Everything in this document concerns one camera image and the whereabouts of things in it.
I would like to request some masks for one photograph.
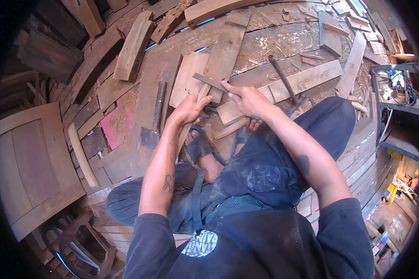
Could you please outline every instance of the sleeve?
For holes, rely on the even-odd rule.
[[[175,246],[169,221],[159,214],[135,219],[123,278],[153,278]]]
[[[318,242],[332,278],[372,278],[374,257],[356,198],[336,201],[320,212]]]

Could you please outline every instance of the left hand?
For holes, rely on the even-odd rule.
[[[169,119],[177,121],[180,125],[192,123],[200,116],[200,112],[211,102],[211,99],[211,96],[206,96],[197,102],[197,94],[189,94],[177,106]]]

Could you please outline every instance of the black sandal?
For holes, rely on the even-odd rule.
[[[254,133],[252,129],[248,126],[242,126],[236,130],[235,140],[233,141],[233,147],[231,148],[231,156],[230,159],[235,157],[236,146],[241,143],[247,143],[248,139]]]
[[[225,160],[213,147],[209,139],[206,137],[205,132],[197,125],[192,125],[189,132],[191,133],[193,130],[198,131],[200,135],[193,139],[193,141],[188,145],[183,143],[183,147],[186,153],[188,153],[188,155],[191,157],[193,163],[196,164],[200,158],[212,153],[214,155],[214,158],[218,160],[220,164],[226,166]]]

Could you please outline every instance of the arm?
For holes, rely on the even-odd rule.
[[[264,120],[279,137],[306,181],[318,194],[320,209],[352,197],[334,159],[303,128],[255,88],[234,87],[226,82],[222,85],[230,92],[240,112]]]
[[[174,191],[175,153],[180,129],[196,120],[210,102],[211,96],[197,103],[197,95],[189,94],[169,116],[144,175],[138,216],[156,213],[168,218]]]

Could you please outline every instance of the black t-shirt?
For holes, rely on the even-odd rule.
[[[167,218],[135,220],[123,278],[372,278],[360,202],[322,209],[315,236],[294,209],[235,213],[175,247]]]

